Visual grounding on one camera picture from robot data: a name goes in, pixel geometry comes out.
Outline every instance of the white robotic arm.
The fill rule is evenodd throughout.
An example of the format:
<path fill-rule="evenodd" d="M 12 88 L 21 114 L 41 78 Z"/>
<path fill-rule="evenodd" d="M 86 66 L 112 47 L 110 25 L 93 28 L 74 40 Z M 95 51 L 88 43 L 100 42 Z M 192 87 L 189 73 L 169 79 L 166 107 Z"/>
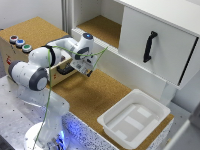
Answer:
<path fill-rule="evenodd" d="M 64 56 L 66 59 L 72 58 L 71 67 L 89 76 L 97 61 L 97 56 L 91 56 L 93 43 L 93 36 L 88 33 L 84 33 L 79 42 L 67 36 L 33 50 L 29 54 L 28 63 L 21 61 L 12 62 L 8 72 L 11 78 L 19 85 L 17 96 L 29 104 L 46 106 L 48 102 L 48 90 L 45 89 L 48 80 L 46 68 L 49 68 L 49 64 L 51 67 L 57 65 L 61 61 L 61 57 Z M 69 104 L 65 99 L 51 94 L 47 111 L 47 117 L 36 143 L 38 150 L 50 149 L 48 143 L 52 142 L 56 135 L 62 131 L 61 116 L 69 111 Z M 28 145 L 25 144 L 25 150 L 33 146 L 36 139 L 35 136 L 32 138 L 32 141 L 29 141 Z"/>

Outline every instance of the black cabinet handle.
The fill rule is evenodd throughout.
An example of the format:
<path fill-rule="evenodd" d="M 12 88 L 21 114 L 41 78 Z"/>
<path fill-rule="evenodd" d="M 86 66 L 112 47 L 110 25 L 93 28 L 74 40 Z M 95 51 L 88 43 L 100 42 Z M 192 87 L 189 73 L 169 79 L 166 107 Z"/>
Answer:
<path fill-rule="evenodd" d="M 144 60 L 143 62 L 146 63 L 151 59 L 151 56 L 149 56 L 150 50 L 151 50 L 151 45 L 152 45 L 152 40 L 155 38 L 158 34 L 154 31 L 151 31 L 151 35 L 149 36 L 146 44 L 146 49 L 144 53 Z"/>

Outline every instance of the white wall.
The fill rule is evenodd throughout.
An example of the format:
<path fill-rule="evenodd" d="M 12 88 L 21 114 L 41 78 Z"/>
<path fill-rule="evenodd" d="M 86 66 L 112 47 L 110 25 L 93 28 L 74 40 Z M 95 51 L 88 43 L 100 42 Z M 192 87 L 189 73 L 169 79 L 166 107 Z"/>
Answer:
<path fill-rule="evenodd" d="M 61 0 L 0 0 L 0 29 L 36 16 L 62 29 Z"/>
<path fill-rule="evenodd" d="M 200 71 L 180 91 L 177 91 L 173 102 L 192 112 L 200 102 Z"/>

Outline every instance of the empty white tray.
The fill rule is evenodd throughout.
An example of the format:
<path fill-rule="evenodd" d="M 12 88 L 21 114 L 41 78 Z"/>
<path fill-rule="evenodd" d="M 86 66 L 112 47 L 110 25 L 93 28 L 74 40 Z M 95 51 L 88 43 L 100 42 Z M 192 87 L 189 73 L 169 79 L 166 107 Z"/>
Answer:
<path fill-rule="evenodd" d="M 97 120 L 123 148 L 136 149 L 169 113 L 169 108 L 136 89 Z"/>

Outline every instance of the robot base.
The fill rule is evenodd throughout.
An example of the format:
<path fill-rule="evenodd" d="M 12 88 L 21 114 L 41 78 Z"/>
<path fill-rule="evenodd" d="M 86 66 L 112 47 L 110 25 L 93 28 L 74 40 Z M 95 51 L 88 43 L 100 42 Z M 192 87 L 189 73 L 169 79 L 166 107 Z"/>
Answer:
<path fill-rule="evenodd" d="M 35 124 L 26 132 L 25 137 L 24 137 L 24 150 L 33 150 L 33 146 L 35 144 L 34 138 L 37 136 L 37 133 L 39 132 L 41 125 L 42 125 L 42 122 Z M 69 145 L 69 139 L 66 139 L 64 141 L 64 145 L 65 145 L 64 150 L 66 150 Z M 39 146 L 37 142 L 35 144 L 34 150 L 49 150 L 49 147 L 45 146 L 42 148 L 42 146 L 41 145 Z"/>

